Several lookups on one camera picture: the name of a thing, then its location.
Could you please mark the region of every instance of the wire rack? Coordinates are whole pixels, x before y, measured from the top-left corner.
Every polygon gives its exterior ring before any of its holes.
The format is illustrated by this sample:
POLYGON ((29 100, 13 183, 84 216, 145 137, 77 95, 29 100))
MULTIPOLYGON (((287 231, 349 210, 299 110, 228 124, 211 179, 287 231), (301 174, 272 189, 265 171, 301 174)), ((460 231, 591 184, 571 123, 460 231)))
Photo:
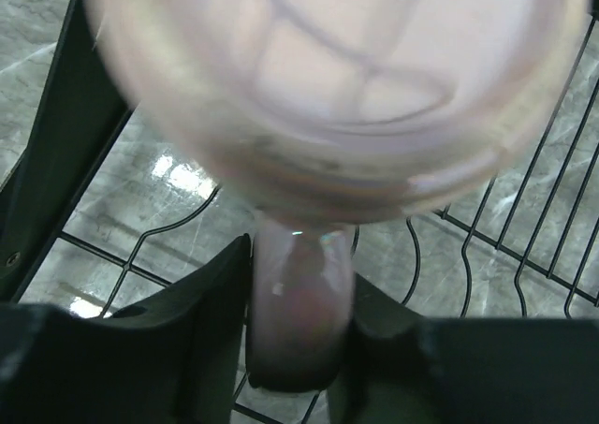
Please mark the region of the wire rack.
MULTIPOLYGON (((487 233, 482 232, 477 229, 480 219, 481 219, 481 216, 483 214, 483 211, 488 206, 489 197, 491 195, 493 187, 496 184, 495 180, 491 180, 489 182, 489 184, 484 192, 484 195, 482 196, 482 199, 479 201, 479 204, 476 209, 475 216, 474 216, 474 219, 472 220, 472 222, 467 223, 464 220, 459 219, 459 217, 452 214, 451 206, 447 206, 444 210, 434 212, 441 220, 443 220, 446 223, 448 223, 449 225, 456 227, 456 228, 460 229, 461 231, 465 232, 465 238, 463 239, 463 243, 461 246, 461 258, 462 258, 464 272, 465 272, 465 276, 466 276, 466 283, 465 283, 466 291, 465 291, 465 300, 461 307, 461 313, 460 313, 461 316, 466 316, 466 314, 468 313, 468 309, 469 309, 469 305, 470 305, 470 301, 471 301, 471 297, 472 297, 472 293, 473 293, 473 274, 472 274, 470 259, 468 256, 468 249, 474 240, 478 240, 479 242, 482 242, 482 243, 490 246, 494 250, 499 251, 508 257, 511 257, 517 263, 518 267, 516 268, 516 272, 514 273, 513 284, 514 284, 514 288, 516 289, 516 291, 518 293, 519 305, 520 305, 522 316, 526 316, 527 312, 528 312, 527 301, 526 301, 525 295, 522 291, 522 288, 520 286, 520 279, 521 279, 523 270, 525 268, 532 269, 532 271, 537 273, 539 276, 543 276, 546 279, 555 283, 556 285, 559 285, 560 287, 565 288, 567 290, 567 297, 566 297, 564 305, 563 305, 563 311, 564 311, 564 314, 566 317, 571 317, 570 307, 572 304, 572 300, 576 295, 583 298, 585 301, 589 302, 594 307, 599 307, 599 292, 585 291, 583 288, 579 287, 582 273, 587 265, 594 242, 596 240, 597 234, 599 233, 599 219, 597 219, 597 221, 594 223, 594 225, 592 225, 592 232, 590 234, 588 241, 586 242, 586 246, 585 246, 582 258, 580 260, 580 263, 576 269, 576 274, 574 276, 574 279, 572 281, 568 281, 556 273, 557 260, 560 257, 560 254, 562 253, 562 250, 564 248, 564 243, 565 243, 565 241, 568 237, 568 234, 572 228, 574 220, 577 217, 577 211, 578 211, 580 202, 582 200, 582 197, 585 194, 585 191, 587 189, 587 186, 589 185, 590 179, 592 178, 592 173, 593 173, 594 167, 596 165, 597 158, 599 157, 599 146, 597 146, 594 153, 592 154, 591 161, 590 161, 590 163, 587 167, 587 170, 584 174, 582 184, 577 192, 576 198, 574 200, 574 204, 572 205, 571 211, 567 218, 567 222, 565 224, 564 229, 562 230, 561 236, 559 237, 559 241, 557 242, 557 249, 555 250, 555 252, 553 254, 553 257, 551 259, 551 262, 550 262, 548 268, 544 268, 544 267, 540 266, 539 264, 530 260, 531 251, 533 249, 533 246, 536 242, 536 239, 539 235, 539 232, 541 231, 543 224, 548 219, 548 211, 552 205, 554 198, 556 197, 556 192, 557 192, 558 188, 560 187, 563 176, 564 176, 566 170, 568 169, 569 164, 571 163, 573 154, 575 152, 575 149, 577 147, 579 140, 581 139, 582 133, 583 133, 585 127, 587 127, 587 125, 588 125, 592 106, 595 102, 597 95, 599 94, 599 80, 594 84, 590 100, 588 101, 588 104, 586 105, 586 109, 585 109, 584 115, 582 117, 582 120, 580 121, 580 123, 577 127, 576 134, 574 136, 574 140, 572 141, 572 143, 567 151, 567 154, 565 155, 565 158, 563 159, 563 161, 561 163, 559 173, 557 175, 557 178, 555 179, 554 184, 551 187, 548 198, 540 209, 540 213, 538 214, 538 219, 536 221, 532 236, 529 239, 528 244, 526 245, 526 247, 523 251, 516 251, 514 249, 511 249, 510 247, 508 247, 505 244, 505 236, 514 221, 514 217, 517 213, 517 210, 519 209, 525 189, 527 188, 529 180, 531 179, 531 177, 533 175, 533 170, 539 160, 539 155, 541 154, 541 151, 543 150, 543 148, 545 147, 545 145, 548 141, 549 132, 551 131, 554 121, 558 115, 558 111, 560 110, 560 108, 562 106, 563 100, 566 95, 567 88, 569 87, 569 84, 572 82, 572 78, 574 78, 574 74, 578 68, 578 65, 579 65, 580 60, 583 55, 583 52, 586 50, 587 45, 590 41, 594 26, 595 26, 595 21, 593 20, 590 23, 588 32, 584 38, 582 47, 578 54, 576 64, 572 70, 570 80, 568 81, 568 86, 566 87, 566 89, 564 89, 562 97, 561 97, 559 103, 557 104, 557 106, 551 116, 551 119, 548 123, 547 130, 545 131, 545 134, 543 135, 543 137, 540 139, 540 142, 536 148, 536 151, 534 152, 532 162, 528 166, 528 169, 524 175, 523 181, 522 181, 521 185, 519 186, 519 190, 516 193, 516 197, 515 197, 513 204, 509 210, 507 218, 504 220, 499 237, 492 238, 487 233)), ((117 295, 120 291, 121 286, 124 283, 125 277, 129 273, 140 276, 141 278, 144 278, 154 284, 160 285, 161 287, 167 287, 171 284, 171 282, 169 280, 165 279, 164 277, 161 277, 159 274, 150 272, 149 270, 145 270, 142 267, 140 267, 139 265, 136 265, 136 257, 138 256, 141 247, 143 246, 144 242, 146 242, 149 237, 168 233, 178 227, 181 227, 183 225, 190 223, 192 220, 197 219, 204 211, 206 211, 206 209, 208 209, 211 206, 211 204, 216 199, 219 191, 220 191, 220 186, 215 187, 214 190, 212 191, 212 193, 209 195, 209 197, 194 212, 192 212, 188 216, 184 217, 180 221, 177 221, 176 223, 172 223, 171 225, 168 225, 168 226, 149 229, 149 230, 145 231, 139 237, 137 243, 135 244, 133 251, 130 253, 130 255, 127 259, 121 258, 111 252, 101 249, 101 248, 89 243, 88 241, 82 240, 72 234, 65 232, 65 231, 61 232, 61 234, 59 236, 59 238, 61 240, 66 241, 70 244, 73 244, 73 245, 79 247, 80 249, 82 249, 96 257, 103 259, 103 260, 119 267, 121 270, 118 281, 116 282, 113 289, 111 290, 109 298, 108 298, 106 304, 104 305, 100 316, 107 315, 110 307, 112 306, 113 302, 115 301, 115 298, 117 297, 117 295)), ((418 285, 418 280, 420 278, 420 271, 421 271, 420 246, 421 246, 421 244, 420 244, 420 240, 419 240, 418 234, 416 232, 416 229, 412 223, 412 220, 407 219, 406 224, 407 224, 407 229, 409 231, 409 235, 411 236, 411 239, 414 244, 415 259, 416 259, 414 275, 411 280, 411 284, 409 285, 409 288, 407 290, 407 294, 402 301, 402 303, 404 305, 409 306, 410 301, 413 298, 414 292, 418 285)), ((354 245, 353 245, 354 252, 356 251, 356 249, 358 247, 358 243, 359 243, 359 228, 357 229, 355 238, 354 238, 354 245)), ((241 381, 239 382, 239 384, 237 385, 237 387, 235 389, 234 399, 235 399, 236 403, 234 405, 234 410, 236 412, 239 412, 239 413, 257 421, 257 422, 262 422, 262 423, 267 423, 267 424, 282 424, 280 421, 278 421, 276 419, 267 417, 267 416, 257 412, 256 410, 252 410, 247 406, 237 403, 237 399, 239 398, 240 393, 241 393, 243 387, 245 386, 246 382, 247 382, 247 374, 245 374, 241 378, 241 381)), ((319 394, 314 394, 314 396, 312 397, 312 399, 309 402, 309 405, 307 407, 305 415, 300 420, 301 423, 311 422, 310 421, 311 414, 313 413, 314 408, 316 407, 318 399, 319 399, 319 394)))

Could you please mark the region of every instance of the wire grid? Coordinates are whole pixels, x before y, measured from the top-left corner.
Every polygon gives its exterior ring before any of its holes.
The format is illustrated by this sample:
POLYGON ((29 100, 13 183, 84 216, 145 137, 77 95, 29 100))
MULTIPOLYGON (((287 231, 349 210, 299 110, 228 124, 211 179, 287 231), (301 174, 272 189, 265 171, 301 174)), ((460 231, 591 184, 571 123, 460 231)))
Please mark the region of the wire grid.
MULTIPOLYGON (((548 195, 548 199, 545 202, 545 204, 543 205, 543 209, 541 210, 541 212, 538 216, 538 220, 534 227, 533 234, 532 234, 531 238, 529 239, 528 244, 526 245, 526 248, 524 249, 523 252, 518 252, 504 244, 505 235, 507 234, 507 231, 510 228, 510 225, 512 224, 514 215, 519 207, 520 200, 522 199, 522 196, 527 187, 527 184, 528 184, 529 180, 531 179, 535 165, 539 159, 539 155, 548 140, 548 134, 551 131, 551 128, 554 124, 554 121, 556 119, 558 111, 562 105, 564 98, 565 98, 566 91, 570 85, 570 82, 572 81, 572 78, 574 77, 574 74, 577 70, 580 59, 582 58, 583 52, 587 48, 587 45, 591 38, 591 34, 594 29, 594 26, 595 26, 595 20, 593 20, 591 22, 591 24, 589 25, 589 29, 584 38, 583 44, 581 46, 580 52, 578 54, 578 57, 577 57, 577 60, 575 63, 575 66, 573 67, 572 73, 570 75, 570 79, 567 82, 567 86, 562 93, 562 97, 560 98, 560 101, 558 102, 558 104, 551 116, 551 119, 548 123, 547 130, 545 131, 545 134, 541 138, 541 140, 538 144, 538 147, 536 148, 532 162, 529 165, 528 170, 524 176, 524 179, 519 187, 519 190, 517 192, 514 203, 511 206, 509 214, 507 215, 507 218, 504 221, 502 231, 499 235, 499 238, 493 239, 489 235, 477 230, 477 225, 480 221, 483 211, 485 210, 485 207, 487 206, 491 191, 495 184, 494 179, 489 182, 489 185, 485 191, 485 194, 483 195, 482 199, 479 202, 478 208, 475 213, 475 217, 471 223, 466 223, 466 222, 460 220, 459 218, 453 216, 451 214, 451 206, 447 206, 444 210, 434 212, 442 220, 448 222, 450 225, 457 227, 467 233, 467 235, 463 241, 463 245, 461 247, 461 258, 463 261, 464 271, 465 271, 465 275, 466 275, 466 294, 465 294, 465 300, 464 300, 464 303, 463 303, 463 306, 461 309, 461 313, 460 313, 460 316, 462 316, 462 317, 466 316, 466 314, 468 312, 468 308, 470 305, 470 299, 472 296, 473 279, 472 279, 472 270, 471 270, 470 260, 468 257, 468 248, 469 248, 473 238, 476 238, 479 241, 482 241, 482 242, 492 246, 495 250, 497 250, 501 253, 504 253, 505 255, 515 259, 518 262, 518 268, 516 269, 516 272, 514 275, 514 287, 515 287, 516 291, 518 292, 522 316, 527 315, 527 303, 526 303, 526 298, 524 296, 522 288, 520 287, 519 282, 520 282, 521 274, 525 267, 532 269, 534 272, 538 273, 538 275, 540 275, 540 276, 545 276, 547 279, 555 282, 557 285, 560 285, 561 287, 565 288, 568 291, 568 295, 567 295, 566 300, 563 305, 563 311, 564 311, 564 314, 566 317, 571 318, 570 306, 572 304, 573 298, 576 295, 578 295, 581 298, 583 298, 584 300, 590 302, 594 307, 599 307, 599 291, 592 293, 589 291, 585 291, 578 286, 579 281, 582 277, 582 272, 584 271, 585 266, 588 262, 589 255, 593 248, 597 234, 599 233, 599 218, 594 223, 591 236, 589 237, 589 240, 586 244, 586 248, 584 250, 583 256, 582 256, 580 263, 577 267, 577 271, 576 271, 574 280, 572 282, 569 282, 569 281, 563 279, 562 277, 560 277, 559 275, 557 275, 555 272, 556 264, 557 264, 560 254, 562 252, 562 249, 564 247, 565 240, 568 237, 568 234, 570 232, 572 224, 577 216, 578 206, 579 206, 580 201, 582 200, 585 190, 589 184, 589 180, 593 173, 594 167, 597 163, 597 159, 599 158, 599 145, 597 146, 597 148, 595 149, 595 151, 592 155, 591 162, 587 168, 583 182, 577 192, 575 202, 570 211, 567 222, 562 231, 562 235, 560 236, 560 239, 558 241, 557 249, 556 249, 555 253, 553 254, 553 257, 551 259, 551 263, 550 263, 549 267, 548 268, 541 267, 540 265, 538 265, 537 263, 534 263, 533 261, 531 261, 529 259, 529 255, 531 254, 531 251, 533 249, 536 238, 539 235, 542 225, 545 223, 545 220, 548 216, 549 208, 551 207, 551 204, 552 204, 553 199, 555 198, 556 192, 557 192, 558 188, 560 187, 563 175, 565 174, 565 172, 568 168, 568 165, 570 164, 570 161, 574 154, 575 148, 577 147, 577 143, 580 140, 582 132, 584 131, 584 129, 587 126, 587 123, 589 121, 592 106, 597 98, 597 95, 599 95, 599 80, 594 84, 591 98, 586 106, 585 113, 582 117, 582 120, 580 121, 580 124, 578 125, 574 140, 572 141, 570 148, 569 148, 564 160, 562 161, 562 165, 561 165, 559 174, 555 180, 555 183, 553 184, 553 186, 551 188, 551 191, 548 195)), ((111 290, 110 296, 109 296, 105 306, 103 307, 103 310, 102 310, 100 316, 106 316, 110 306, 112 305, 117 294, 119 293, 119 290, 120 290, 121 286, 123 285, 124 279, 128 273, 137 275, 141 278, 144 278, 144 279, 146 279, 150 282, 153 282, 157 285, 160 285, 162 287, 167 287, 167 286, 171 285, 171 282, 168 281, 167 279, 161 277, 158 274, 155 274, 153 272, 145 270, 135 264, 135 260, 139 253, 139 250, 141 249, 141 246, 151 236, 170 232, 171 230, 176 229, 177 227, 181 227, 181 226, 191 222, 192 220, 196 219, 212 204, 212 202, 215 200, 216 196, 218 195, 219 191, 220 191, 220 186, 216 186, 214 188, 214 190, 212 191, 212 193, 209 195, 209 197, 194 212, 185 216, 180 221, 177 221, 176 223, 173 223, 168 226, 158 227, 158 228, 150 229, 150 230, 147 230, 146 232, 144 232, 139 237, 133 251, 131 252, 131 254, 129 255, 127 260, 125 260, 121 257, 118 257, 108 251, 105 251, 105 250, 89 243, 88 241, 84 241, 84 240, 82 240, 78 237, 75 237, 69 233, 66 233, 64 231, 60 234, 60 237, 59 237, 60 239, 67 241, 68 243, 71 243, 71 244, 79 247, 80 249, 87 251, 88 253, 90 253, 94 256, 100 257, 101 259, 104 259, 104 260, 108 261, 109 263, 112 263, 121 268, 121 274, 118 278, 118 281, 116 282, 116 285, 114 286, 114 288, 111 290)), ((416 264, 415 264, 415 271, 414 271, 412 283, 410 285, 410 288, 408 289, 408 292, 407 292, 405 298, 402 301, 402 304, 409 305, 410 299, 413 297, 414 291, 416 290, 416 286, 418 284, 418 279, 420 276, 421 253, 420 253, 420 243, 418 240, 418 235, 416 233, 416 230, 413 227, 412 222, 409 218, 406 221, 407 221, 407 223, 406 223, 407 228, 408 228, 408 231, 412 238, 412 241, 413 241, 413 244, 415 247, 415 254, 416 254, 416 264)), ((353 248, 352 248, 353 252, 356 251, 356 248, 358 246, 358 239, 359 239, 359 228, 356 230, 354 244, 353 244, 353 248)), ((262 422, 262 423, 266 423, 266 424, 284 424, 281 421, 273 419, 272 417, 267 417, 267 416, 263 415, 262 413, 257 412, 256 410, 252 410, 249 407, 246 407, 240 403, 237 403, 237 399, 239 398, 240 393, 246 383, 247 383, 247 373, 245 373, 243 375, 243 377, 241 378, 241 381, 239 382, 239 384, 237 385, 237 387, 235 389, 235 393, 234 393, 235 405, 233 407, 233 410, 235 410, 236 412, 241 413, 257 422, 262 422)), ((318 401, 319 396, 320 396, 320 393, 316 393, 312 397, 312 399, 309 403, 309 406, 307 407, 307 410, 306 410, 303 418, 300 421, 302 424, 308 423, 310 421, 311 414, 314 411, 314 408, 316 406, 316 402, 318 401)))

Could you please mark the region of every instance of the black bar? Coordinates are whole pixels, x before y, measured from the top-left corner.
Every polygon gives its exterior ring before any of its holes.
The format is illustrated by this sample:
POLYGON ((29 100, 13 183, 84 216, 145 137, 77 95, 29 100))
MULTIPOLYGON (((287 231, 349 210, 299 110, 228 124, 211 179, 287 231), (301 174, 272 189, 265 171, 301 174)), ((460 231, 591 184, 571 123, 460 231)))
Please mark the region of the black bar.
POLYGON ((18 300, 130 112, 71 0, 29 143, 0 193, 0 300, 18 300))

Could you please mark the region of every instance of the gray marble surface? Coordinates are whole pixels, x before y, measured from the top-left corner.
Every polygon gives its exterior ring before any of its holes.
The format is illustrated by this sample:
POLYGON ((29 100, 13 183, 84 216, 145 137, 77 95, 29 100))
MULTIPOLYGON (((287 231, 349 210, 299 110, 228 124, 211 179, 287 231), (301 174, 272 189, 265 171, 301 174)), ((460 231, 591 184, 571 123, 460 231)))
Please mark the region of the gray marble surface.
MULTIPOLYGON (((24 149, 37 102, 53 56, 68 0, 0 0, 0 179, 9 174, 24 149)), ((530 260, 551 266, 581 188, 592 155, 599 145, 599 110, 593 107, 570 164, 554 188, 563 161, 577 133, 593 87, 599 81, 599 30, 581 61, 547 144, 538 156, 528 186, 504 236, 504 246, 523 253, 539 217, 553 196, 545 221, 530 251, 530 260)), ((136 113, 102 169, 71 216, 66 231, 122 258, 127 258, 146 230, 171 224, 195 210, 215 182, 193 161, 146 124, 136 113)), ((496 240, 514 205, 519 186, 536 150, 530 151, 494 184, 476 229, 496 240)), ((463 198, 450 215, 470 225, 486 186, 463 198)), ((592 227, 599 217, 599 179, 592 173, 585 194, 554 264, 554 273, 572 282, 592 227)), ((480 239, 465 244, 468 234, 434 214, 412 220, 421 253, 419 280, 408 305, 430 316, 459 315, 466 291, 466 266, 473 278, 467 316, 518 316, 514 287, 519 263, 480 239)), ((170 281, 201 266, 242 232, 252 232, 250 208, 226 189, 207 211, 186 226, 148 239, 135 263, 170 281)), ((396 300, 403 300, 416 269, 415 241, 405 221, 366 226, 361 230, 356 269, 396 300)), ((599 292, 599 253, 591 250, 581 269, 579 287, 599 292)), ((113 289, 120 270, 81 249, 58 241, 27 290, 23 301, 56 303, 80 316, 96 316, 113 289)), ((568 291, 524 267, 520 285, 529 316, 564 317, 568 291)), ((113 312, 153 294, 158 286, 128 274, 113 312)), ((597 309, 574 296, 571 313, 597 316, 597 309)), ((243 366, 240 366, 240 379, 243 366)), ((244 387, 239 402, 284 423, 300 422, 312 395, 279 397, 244 387)), ((235 423, 254 422, 233 414, 235 423)), ((327 422, 326 404, 319 400, 310 423, 327 422)))

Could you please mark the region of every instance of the black metal frame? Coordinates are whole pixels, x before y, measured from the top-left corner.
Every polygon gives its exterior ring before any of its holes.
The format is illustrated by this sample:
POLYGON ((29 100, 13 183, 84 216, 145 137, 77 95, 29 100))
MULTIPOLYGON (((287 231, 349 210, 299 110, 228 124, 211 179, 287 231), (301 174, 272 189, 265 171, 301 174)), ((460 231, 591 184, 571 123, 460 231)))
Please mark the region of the black metal frame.
MULTIPOLYGON (((589 41, 593 27, 594 21, 592 21, 589 28, 577 63, 589 41)), ((519 280, 522 270, 525 267, 533 269, 535 272, 568 290, 569 294, 564 304, 564 313, 566 316, 570 316, 569 309, 575 295, 587 300, 595 307, 599 306, 599 292, 588 292, 578 287, 581 274, 597 234, 599 233, 599 220, 594 224, 591 238, 580 265, 577 268, 577 274, 574 281, 569 282, 554 272, 557 257, 563 248, 563 242, 565 241, 570 226, 576 216, 577 206, 584 194, 589 178, 591 177, 597 162, 597 158, 599 157, 599 148, 592 157, 591 164, 589 165, 580 191, 577 194, 577 199, 559 242, 558 250, 551 261, 549 268, 543 268, 529 259, 534 241, 547 217, 551 201, 555 197, 555 193, 562 181, 563 174, 565 173, 570 158, 576 148, 577 140, 580 138, 584 127, 587 125, 591 107, 598 93, 599 81, 594 86, 591 100, 578 128, 575 141, 572 143, 571 149, 563 161, 562 170, 552 188, 548 202, 545 204, 543 211, 541 211, 533 236, 523 253, 519 253, 504 245, 504 237, 514 218, 516 209, 519 206, 526 184, 531 178, 534 165, 548 139, 548 133, 552 127, 563 97, 553 114, 548 125, 548 130, 539 143, 533 157, 533 162, 519 189, 499 239, 495 240, 477 230, 480 217, 486 207, 489 195, 494 186, 494 181, 489 183, 488 189, 480 202, 472 223, 465 223, 453 216, 449 207, 443 211, 437 212, 443 220, 446 220, 449 224, 467 232, 467 237, 464 240, 461 252, 467 278, 467 291, 461 312, 462 316, 465 316, 468 311, 470 295, 472 292, 472 275, 468 259, 468 249, 473 238, 489 244, 495 249, 512 257, 519 263, 514 278, 514 285, 519 293, 522 315, 527 314, 527 307, 526 299, 519 287, 519 280)), ((110 81, 97 54, 94 36, 92 36, 87 21, 85 20, 82 0, 71 0, 29 144, 19 165, 11 174, 0 192, 0 237, 2 239, 0 245, 0 301, 17 302, 19 300, 22 293, 35 276, 37 268, 58 238, 121 267, 121 276, 110 294, 109 301, 104 307, 102 315, 104 315, 111 306, 125 276, 129 272, 144 277, 163 287, 170 286, 168 280, 135 265, 135 258, 139 249, 149 236, 168 232, 196 218, 210 206, 211 202, 216 197, 218 188, 214 190, 204 204, 181 221, 167 227, 161 227, 145 232, 139 238, 138 243, 127 260, 119 258, 101 248, 93 246, 87 241, 83 241, 63 231, 66 220, 73 212, 81 195, 101 166, 104 158, 110 151, 112 144, 120 135, 130 113, 127 105, 110 81)), ((420 266, 418 236, 414 231, 410 220, 408 220, 407 224, 416 247, 416 270, 412 286, 402 303, 403 305, 408 304, 416 288, 420 266)), ((355 240, 355 245, 357 244, 358 234, 355 240)), ((407 312, 405 312, 405 309, 401 310, 402 311, 399 313, 404 314, 403 316, 405 316, 407 312)), ((405 320, 400 320, 400 322, 405 325, 405 320)), ((454 326, 454 324, 443 323, 443 326, 451 327, 454 326)), ((406 329, 403 329, 401 332, 402 337, 405 337, 406 332, 410 335, 414 332, 417 333, 415 330, 406 331, 406 329)), ((357 332, 356 335, 360 336, 353 338, 358 338, 359 341, 362 342, 363 338, 365 338, 363 337, 363 333, 364 332, 357 332)), ((584 338, 587 338, 588 342, 593 341, 592 336, 587 335, 584 338)), ((418 339, 414 337, 411 343, 407 345, 412 345, 412 354, 417 352, 414 349, 418 346, 418 344, 415 343, 417 341, 418 339)), ((362 354, 360 351, 366 350, 362 346, 363 342, 350 346, 354 349, 348 352, 348 357, 352 357, 352 354, 354 353, 362 354)), ((403 349, 401 349, 401 351, 404 352, 406 350, 405 346, 405 341, 403 341, 403 349)), ((346 373, 347 370, 347 367, 342 370, 340 379, 343 380, 343 373, 346 373)), ((241 391, 246 380, 247 376, 244 376, 241 385, 238 387, 237 394, 241 391)), ((342 380, 339 380, 335 385, 339 386, 340 382, 342 384, 342 380)), ((352 389, 348 385, 345 385, 345 387, 346 389, 352 389)), ((334 397, 334 391, 337 390, 335 388, 337 387, 333 386, 329 390, 329 396, 331 398, 334 397)), ((314 408, 316 399, 317 395, 314 396, 312 404, 302 422, 307 422, 309 414, 314 408)), ((271 418, 264 417, 258 412, 246 409, 238 404, 234 406, 234 409, 261 422, 276 422, 271 418)))

